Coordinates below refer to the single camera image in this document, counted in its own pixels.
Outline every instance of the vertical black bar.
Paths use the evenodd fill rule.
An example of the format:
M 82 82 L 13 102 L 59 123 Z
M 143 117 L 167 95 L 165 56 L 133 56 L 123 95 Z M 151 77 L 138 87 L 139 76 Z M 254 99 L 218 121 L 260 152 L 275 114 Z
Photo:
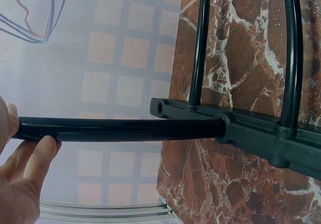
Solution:
M 303 75 L 303 33 L 300 0 L 284 0 L 287 28 L 286 76 L 280 125 L 296 128 Z
M 201 102 L 203 75 L 206 58 L 207 33 L 209 28 L 209 12 L 210 0 L 200 0 L 193 75 L 189 98 L 190 106 L 199 105 Z

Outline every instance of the marble wall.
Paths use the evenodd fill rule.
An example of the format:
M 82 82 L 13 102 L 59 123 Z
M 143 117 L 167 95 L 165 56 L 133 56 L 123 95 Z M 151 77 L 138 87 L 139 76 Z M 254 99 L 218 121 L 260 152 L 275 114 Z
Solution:
M 321 125 L 321 0 L 300 0 L 299 120 Z M 199 0 L 182 0 L 171 98 L 188 99 Z M 211 0 L 202 102 L 280 116 L 284 0 Z M 321 223 L 321 182 L 214 140 L 163 143 L 159 193 L 184 223 Z

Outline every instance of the black plastic rod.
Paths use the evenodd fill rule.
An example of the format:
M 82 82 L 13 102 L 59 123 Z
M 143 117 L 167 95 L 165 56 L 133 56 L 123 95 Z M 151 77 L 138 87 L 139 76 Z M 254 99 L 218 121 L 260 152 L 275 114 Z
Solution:
M 207 34 L 209 28 L 210 0 L 200 0 L 194 65 L 190 88 L 189 105 L 197 106 L 201 102 L 203 75 L 206 58 Z
M 139 142 L 214 138 L 225 135 L 223 120 L 84 120 L 20 117 L 15 139 L 49 135 L 63 142 Z
M 303 33 L 300 0 L 284 0 L 287 28 L 286 75 L 280 125 L 297 128 L 303 75 Z

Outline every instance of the blue wire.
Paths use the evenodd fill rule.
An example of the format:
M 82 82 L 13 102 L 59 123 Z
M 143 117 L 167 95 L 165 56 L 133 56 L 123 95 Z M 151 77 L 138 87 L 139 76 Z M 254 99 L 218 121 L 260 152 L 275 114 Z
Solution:
M 60 9 L 59 9 L 59 12 L 58 12 L 58 15 L 57 15 L 57 18 L 56 18 L 56 21 L 55 23 L 53 24 L 53 21 L 54 21 L 54 15 L 55 15 L 55 0 L 51 0 L 51 8 L 50 8 L 50 12 L 49 12 L 49 20 L 48 20 L 48 30 L 46 32 L 46 35 L 44 37 L 43 40 L 37 40 L 35 38 L 32 38 L 30 36 L 28 36 L 27 34 L 23 33 L 22 31 L 25 31 L 25 32 L 29 32 L 27 29 L 21 27 L 20 25 L 14 23 L 13 21 L 9 20 L 7 17 L 5 17 L 4 15 L 0 14 L 0 22 L 3 22 L 5 23 L 6 25 L 8 25 L 9 27 L 11 27 L 12 29 L 14 29 L 15 31 L 19 32 L 20 34 L 22 34 L 23 36 L 25 36 L 26 38 L 30 39 L 26 39 L 26 38 L 23 38 L 21 36 L 18 36 L 14 33 L 11 33 L 7 30 L 4 30 L 2 28 L 0 28 L 0 31 L 3 31 L 5 33 L 8 33 L 9 35 L 11 36 L 14 36 L 14 37 L 17 37 L 19 39 L 22 39 L 24 41 L 27 41 L 27 42 L 30 42 L 30 43 L 44 43 L 44 42 L 47 42 L 51 33 L 53 32 L 53 30 L 55 29 L 57 23 L 58 23 L 58 20 L 60 18 L 60 15 L 61 15 L 61 12 L 63 10 L 63 7 L 65 5 L 65 2 L 66 0 L 62 0 L 62 3 L 60 5 Z

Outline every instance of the metal frame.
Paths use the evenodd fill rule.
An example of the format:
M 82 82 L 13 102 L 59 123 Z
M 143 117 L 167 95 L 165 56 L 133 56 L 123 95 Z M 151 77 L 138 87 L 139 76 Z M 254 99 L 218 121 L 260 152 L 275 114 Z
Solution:
M 81 223 L 129 223 L 174 219 L 165 203 L 89 205 L 43 201 L 40 219 Z
M 200 0 L 189 101 L 153 98 L 150 113 L 166 121 L 20 118 L 19 139 L 51 135 L 59 141 L 153 141 L 216 138 L 267 159 L 278 168 L 321 179 L 321 128 L 298 124 L 303 36 L 299 0 L 285 0 L 287 61 L 281 118 L 200 104 L 210 0 Z

